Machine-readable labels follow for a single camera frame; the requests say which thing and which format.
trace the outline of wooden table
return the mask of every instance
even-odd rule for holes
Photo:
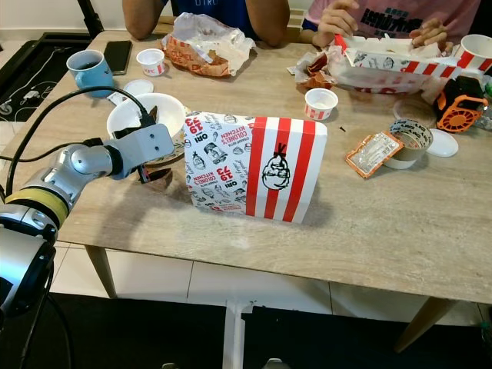
[[[107,41],[123,39],[129,39],[126,32],[104,32],[90,48],[103,51]],[[115,78],[118,85],[146,78],[135,56],[156,42],[134,43],[127,75]],[[229,79],[199,77],[172,65],[166,76],[147,79],[155,91],[173,95],[193,110],[303,118],[304,96],[286,67],[313,50],[300,44],[257,48]],[[67,74],[42,108],[75,89]],[[397,98],[334,91],[340,103],[327,123],[324,161],[303,224],[197,210],[179,161],[172,165],[174,179],[166,189],[139,184],[135,176],[92,182],[59,240],[87,245],[110,297],[115,289],[105,248],[431,296],[398,351],[441,318],[453,301],[492,303],[492,134],[472,128],[455,136],[460,150],[452,158],[425,155],[410,170],[382,167],[364,180],[344,156],[366,135],[388,129]],[[113,107],[85,96],[59,105],[42,122],[25,157],[66,141],[107,138],[106,118]],[[6,155],[13,154],[29,125]],[[20,164],[15,187],[46,162]]]

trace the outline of robotic arm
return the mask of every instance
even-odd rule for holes
[[[86,184],[126,178],[145,162],[174,151],[165,125],[115,133],[119,139],[63,148],[50,167],[0,203],[0,327],[4,317],[22,314],[38,300],[52,268],[58,230]]]

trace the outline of fast food packaging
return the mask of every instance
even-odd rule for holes
[[[162,51],[175,65],[212,77],[236,75],[254,46],[239,28],[191,13],[177,17],[173,32],[161,40]]]
[[[368,135],[354,150],[345,157],[349,164],[362,178],[369,178],[404,144],[389,132]]]
[[[305,88],[331,88],[334,79],[327,73],[327,53],[307,52],[292,67],[297,85]]]
[[[302,222],[323,160],[325,125],[193,111],[184,136],[194,206]]]
[[[429,77],[456,78],[457,58],[442,58],[436,43],[413,48],[410,38],[344,38],[328,49],[328,71],[339,85],[382,94],[415,93]]]

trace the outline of blue mug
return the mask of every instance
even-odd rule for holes
[[[113,87],[113,74],[102,52],[82,50],[67,60],[67,68],[74,76],[79,88],[108,86]],[[93,91],[88,94],[93,98],[105,98],[113,91]]]

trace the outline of white floor tile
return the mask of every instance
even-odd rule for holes
[[[0,145],[8,145],[14,136],[15,133],[12,123],[0,120]]]
[[[81,248],[82,250],[85,250],[83,244],[70,244],[70,248]]]
[[[335,315],[409,322],[426,300],[425,296],[331,283],[331,302]],[[437,323],[477,325],[480,323],[480,312],[477,304],[460,301]]]
[[[331,313],[328,284],[195,262],[188,302],[225,305],[226,300],[268,308]]]
[[[25,44],[28,40],[2,40],[3,51],[0,52],[0,68]]]
[[[68,242],[56,241],[55,246],[60,248],[69,248],[70,244]]]
[[[5,145],[0,145],[0,154],[2,153],[4,148],[5,148]],[[7,161],[0,159],[0,171],[5,167],[6,164],[7,164]]]
[[[85,250],[69,248],[51,291],[106,298],[108,294]]]
[[[58,246],[57,244],[55,244],[55,248],[56,248],[56,254],[55,254],[55,259],[53,261],[55,264],[53,281],[56,281],[56,276],[58,275],[63,259],[65,258],[65,255],[67,254],[68,251],[67,248],[63,248],[61,246]]]
[[[13,121],[12,127],[14,128],[14,133],[18,134],[24,125],[25,125],[25,121]]]
[[[107,297],[85,249],[72,246],[70,244],[52,291]],[[191,261],[107,252],[116,294],[120,298],[186,302]]]
[[[120,298],[186,302],[192,261],[107,251]]]

